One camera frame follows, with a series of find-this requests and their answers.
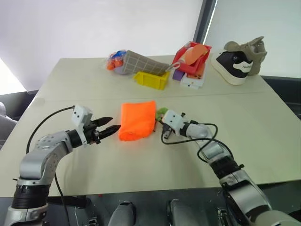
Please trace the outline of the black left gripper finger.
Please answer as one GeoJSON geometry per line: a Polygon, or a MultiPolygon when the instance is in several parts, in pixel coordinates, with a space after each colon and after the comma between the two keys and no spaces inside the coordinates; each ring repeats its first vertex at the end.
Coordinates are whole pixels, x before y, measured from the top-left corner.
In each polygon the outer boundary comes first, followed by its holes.
{"type": "Polygon", "coordinates": [[[101,127],[103,125],[106,125],[108,122],[110,122],[113,118],[112,117],[101,117],[101,118],[98,118],[98,119],[95,119],[94,120],[94,124],[97,126],[97,127],[101,127]]]}
{"type": "Polygon", "coordinates": [[[116,133],[120,129],[121,125],[112,125],[107,127],[105,130],[99,132],[99,139],[104,139],[116,133]]]}

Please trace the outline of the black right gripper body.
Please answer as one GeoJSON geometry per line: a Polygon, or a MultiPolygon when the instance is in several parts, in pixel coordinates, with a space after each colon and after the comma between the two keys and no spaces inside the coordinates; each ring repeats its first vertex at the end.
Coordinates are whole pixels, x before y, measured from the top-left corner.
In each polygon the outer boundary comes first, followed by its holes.
{"type": "Polygon", "coordinates": [[[162,133],[161,133],[161,141],[168,139],[172,133],[175,133],[175,130],[172,129],[169,125],[163,124],[162,133]]]}

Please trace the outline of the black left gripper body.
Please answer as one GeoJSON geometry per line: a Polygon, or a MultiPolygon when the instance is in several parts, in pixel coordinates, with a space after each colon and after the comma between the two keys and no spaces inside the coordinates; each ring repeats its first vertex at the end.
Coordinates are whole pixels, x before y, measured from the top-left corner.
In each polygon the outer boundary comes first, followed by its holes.
{"type": "Polygon", "coordinates": [[[88,125],[84,125],[83,131],[88,144],[100,144],[100,132],[97,130],[99,126],[98,120],[90,121],[88,125]]]}

